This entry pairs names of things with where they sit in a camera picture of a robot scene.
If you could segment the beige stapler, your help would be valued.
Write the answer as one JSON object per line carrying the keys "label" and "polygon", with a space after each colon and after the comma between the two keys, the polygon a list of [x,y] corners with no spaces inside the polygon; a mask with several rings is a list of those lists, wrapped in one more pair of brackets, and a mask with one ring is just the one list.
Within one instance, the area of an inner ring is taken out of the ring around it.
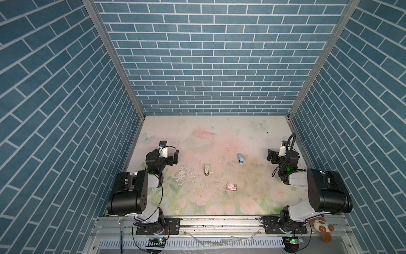
{"label": "beige stapler", "polygon": [[205,174],[205,176],[208,176],[210,174],[210,165],[209,164],[205,164],[204,174]]}

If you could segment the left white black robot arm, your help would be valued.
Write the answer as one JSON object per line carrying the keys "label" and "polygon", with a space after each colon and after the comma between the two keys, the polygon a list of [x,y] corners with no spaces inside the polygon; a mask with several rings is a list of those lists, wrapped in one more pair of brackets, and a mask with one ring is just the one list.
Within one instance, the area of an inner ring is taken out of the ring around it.
{"label": "left white black robot arm", "polygon": [[167,166],[178,163],[179,150],[168,152],[169,146],[163,146],[149,152],[145,159],[145,169],[136,173],[128,171],[115,177],[111,194],[107,202],[109,215],[119,217],[133,216],[136,223],[164,226],[165,221],[160,205],[148,202],[151,189],[163,188],[163,171]]}

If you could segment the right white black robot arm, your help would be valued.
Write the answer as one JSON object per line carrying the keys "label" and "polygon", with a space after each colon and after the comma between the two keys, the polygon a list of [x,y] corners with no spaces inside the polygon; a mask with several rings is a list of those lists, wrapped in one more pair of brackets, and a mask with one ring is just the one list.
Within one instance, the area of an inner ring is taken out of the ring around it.
{"label": "right white black robot arm", "polygon": [[269,149],[267,152],[267,161],[277,165],[272,176],[278,176],[285,185],[308,190],[308,197],[304,201],[282,209],[279,225],[303,225],[321,215],[352,212],[353,201],[340,173],[299,168],[300,154],[294,148],[295,142],[296,135],[291,134],[282,141],[278,151]]}

